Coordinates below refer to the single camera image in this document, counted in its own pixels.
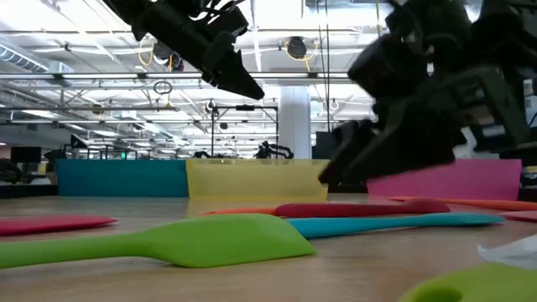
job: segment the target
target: pink bin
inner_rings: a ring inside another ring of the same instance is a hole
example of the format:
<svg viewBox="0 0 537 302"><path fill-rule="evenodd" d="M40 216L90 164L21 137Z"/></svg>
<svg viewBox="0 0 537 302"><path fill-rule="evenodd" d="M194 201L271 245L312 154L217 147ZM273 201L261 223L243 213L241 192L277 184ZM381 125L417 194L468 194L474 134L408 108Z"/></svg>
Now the pink bin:
<svg viewBox="0 0 537 302"><path fill-rule="evenodd" d="M368 181L369 195L517 200L519 159L458 159L454 164Z"/></svg>

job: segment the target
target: table surface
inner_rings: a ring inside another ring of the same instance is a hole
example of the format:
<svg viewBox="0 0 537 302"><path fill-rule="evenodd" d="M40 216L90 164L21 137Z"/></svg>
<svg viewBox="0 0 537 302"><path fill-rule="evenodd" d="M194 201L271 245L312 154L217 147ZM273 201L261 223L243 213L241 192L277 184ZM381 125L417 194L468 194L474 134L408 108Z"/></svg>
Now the table surface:
<svg viewBox="0 0 537 302"><path fill-rule="evenodd" d="M332 202L370 202L365 195L331 195ZM374 200L373 202L390 202ZM116 217L98 229L0 241L131 232L205 211L264 203L186 199L59 198L0 200L0 218L90 214ZM454 211L480 211L453 206ZM417 283L482 263L477 244L496 247L531 236L537 224L431 227L312 240L317 255L222 268L179 268L149 258L111 258L0 271L2 301L367 301L394 302Z"/></svg>

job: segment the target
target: teal bin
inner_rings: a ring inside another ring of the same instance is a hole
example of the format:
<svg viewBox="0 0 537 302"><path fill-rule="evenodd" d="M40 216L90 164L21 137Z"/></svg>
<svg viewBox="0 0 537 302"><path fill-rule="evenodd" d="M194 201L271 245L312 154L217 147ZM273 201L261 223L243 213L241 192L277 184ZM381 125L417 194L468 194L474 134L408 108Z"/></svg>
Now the teal bin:
<svg viewBox="0 0 537 302"><path fill-rule="evenodd" d="M59 159L63 196L188 197L184 160Z"/></svg>

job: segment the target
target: spatula head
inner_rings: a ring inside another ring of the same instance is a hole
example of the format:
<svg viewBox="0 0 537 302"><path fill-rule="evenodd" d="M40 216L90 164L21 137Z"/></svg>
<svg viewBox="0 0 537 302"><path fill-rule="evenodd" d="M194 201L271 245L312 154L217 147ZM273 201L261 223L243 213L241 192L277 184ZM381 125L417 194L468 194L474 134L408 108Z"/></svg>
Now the spatula head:
<svg viewBox="0 0 537 302"><path fill-rule="evenodd" d="M140 256L211 268L311 255L315 249L287 221L264 214L189 218L135 235Z"/></svg>
<svg viewBox="0 0 537 302"><path fill-rule="evenodd" d="M484 264L419 284L399 302L535 301L537 272L503 264Z"/></svg>

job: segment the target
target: green spatula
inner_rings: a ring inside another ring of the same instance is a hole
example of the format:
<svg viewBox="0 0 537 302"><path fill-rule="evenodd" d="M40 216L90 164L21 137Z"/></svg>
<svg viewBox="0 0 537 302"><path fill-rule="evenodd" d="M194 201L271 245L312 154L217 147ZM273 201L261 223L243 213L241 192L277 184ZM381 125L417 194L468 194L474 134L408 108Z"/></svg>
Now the green spatula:
<svg viewBox="0 0 537 302"><path fill-rule="evenodd" d="M130 234L0 243L0 268L125 256L210 268L313 253L310 243L276 216L214 215Z"/></svg>
<svg viewBox="0 0 537 302"><path fill-rule="evenodd" d="M424 282L399 302L537 301L537 271L484 264Z"/></svg>

